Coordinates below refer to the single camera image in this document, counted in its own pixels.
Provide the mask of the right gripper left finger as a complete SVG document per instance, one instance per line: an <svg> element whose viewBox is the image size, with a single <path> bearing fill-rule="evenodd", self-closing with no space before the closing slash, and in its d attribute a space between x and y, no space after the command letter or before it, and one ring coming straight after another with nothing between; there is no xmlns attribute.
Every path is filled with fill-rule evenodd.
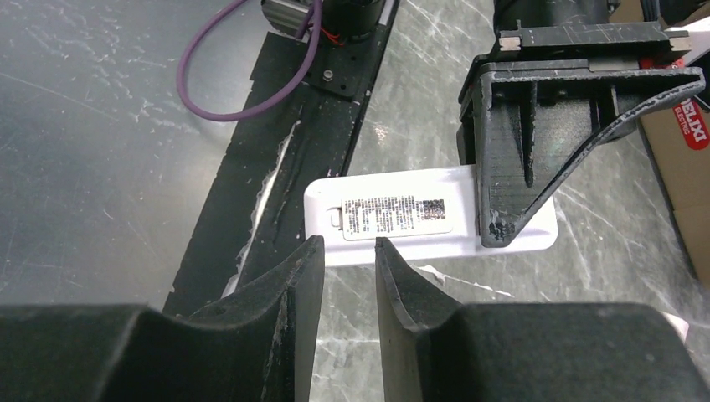
<svg viewBox="0 0 710 402"><path fill-rule="evenodd" d="M189 317L143 305L1 310L4 401L306 401L324 284L314 235Z"/></svg>

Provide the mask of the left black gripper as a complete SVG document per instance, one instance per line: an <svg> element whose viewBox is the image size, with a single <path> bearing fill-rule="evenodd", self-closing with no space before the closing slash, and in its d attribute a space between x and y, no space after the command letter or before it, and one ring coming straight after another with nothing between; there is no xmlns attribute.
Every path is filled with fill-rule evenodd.
<svg viewBox="0 0 710 402"><path fill-rule="evenodd" d="M460 160L476 168L486 248L509 246L596 147L704 90L698 67L596 70L586 60L671 64L692 51L690 33L663 28L658 1L636 4L640 21L613 22L621 1L494 2L491 59L547 61L477 58L459 96Z"/></svg>

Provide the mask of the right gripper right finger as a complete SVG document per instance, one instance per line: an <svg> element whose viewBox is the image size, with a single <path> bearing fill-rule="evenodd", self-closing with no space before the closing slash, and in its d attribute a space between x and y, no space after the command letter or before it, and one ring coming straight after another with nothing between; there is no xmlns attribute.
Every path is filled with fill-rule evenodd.
<svg viewBox="0 0 710 402"><path fill-rule="evenodd" d="M388 401L706 401L675 328L637 303L464 304L375 245Z"/></svg>

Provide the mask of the white remote control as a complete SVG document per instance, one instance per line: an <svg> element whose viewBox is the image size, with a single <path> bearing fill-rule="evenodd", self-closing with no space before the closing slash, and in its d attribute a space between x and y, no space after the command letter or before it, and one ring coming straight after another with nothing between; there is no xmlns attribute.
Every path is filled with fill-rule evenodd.
<svg viewBox="0 0 710 402"><path fill-rule="evenodd" d="M481 243L474 166L318 179L304 192L306 236L320 235L328 267L375 261L378 237L408 261L546 250L558 238L547 201L508 246Z"/></svg>

